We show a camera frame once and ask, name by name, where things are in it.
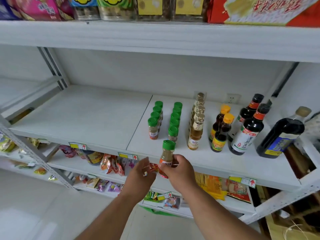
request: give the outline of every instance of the forearm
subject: forearm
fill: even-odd
[[[190,186],[182,195],[188,202],[194,221],[206,240],[265,239],[200,187]]]
[[[123,195],[115,198],[75,240],[118,240],[136,203]]]

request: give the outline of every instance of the tile floor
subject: tile floor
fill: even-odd
[[[0,238],[72,240],[111,199],[0,169]],[[252,227],[259,230],[255,223]],[[194,221],[132,211],[121,240],[204,239]]]

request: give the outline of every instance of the yellow cap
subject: yellow cap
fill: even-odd
[[[234,120],[234,116],[230,113],[226,113],[223,117],[223,122],[226,124],[231,124]]]
[[[228,105],[221,105],[221,110],[220,110],[220,113],[222,113],[222,114],[227,114],[227,113],[229,113],[230,112],[230,106],[228,106]]]

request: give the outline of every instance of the wall socket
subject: wall socket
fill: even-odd
[[[237,104],[241,98],[240,94],[235,94],[235,93],[227,93],[226,94],[226,99],[224,102],[226,104]]]

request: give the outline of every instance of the white wall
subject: white wall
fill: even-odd
[[[37,47],[0,45],[0,77],[42,81],[52,76]]]
[[[266,119],[274,125],[279,119],[291,116],[299,106],[320,111],[320,64],[300,63],[280,92]]]
[[[266,94],[285,62],[56,48],[72,84],[152,92],[223,102],[226,93],[241,94],[248,104],[254,93]]]

